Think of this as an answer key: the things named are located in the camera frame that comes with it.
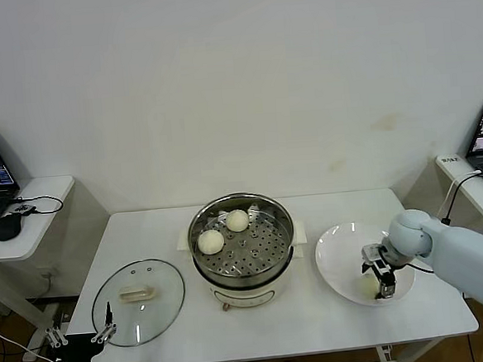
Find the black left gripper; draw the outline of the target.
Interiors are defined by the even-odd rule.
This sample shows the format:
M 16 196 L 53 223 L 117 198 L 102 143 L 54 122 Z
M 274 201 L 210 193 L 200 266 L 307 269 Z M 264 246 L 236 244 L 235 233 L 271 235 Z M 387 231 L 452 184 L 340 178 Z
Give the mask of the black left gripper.
M 56 351 L 56 358 L 63 362 L 91 362 L 97 351 L 96 344 L 108 343 L 117 331 L 117 324 L 112 321 L 110 302 L 106 303 L 105 310 L 104 327 L 96 334 L 74 334 L 65 337 L 58 327 L 47 328 L 45 336 L 50 346 L 59 348 Z

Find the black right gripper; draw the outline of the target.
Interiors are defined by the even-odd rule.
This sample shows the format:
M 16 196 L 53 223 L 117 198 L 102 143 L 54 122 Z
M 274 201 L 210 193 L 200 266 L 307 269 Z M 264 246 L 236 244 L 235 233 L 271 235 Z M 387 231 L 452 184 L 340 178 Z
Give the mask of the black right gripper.
M 377 298 L 389 299 L 392 298 L 396 290 L 395 272 L 399 270 L 399 266 L 393 261 L 392 255 L 387 250 L 386 245 L 379 244 L 377 253 L 380 259 L 377 261 L 379 271 L 379 292 Z M 364 262 L 361 265 L 361 272 L 364 274 L 371 268 L 371 264 Z

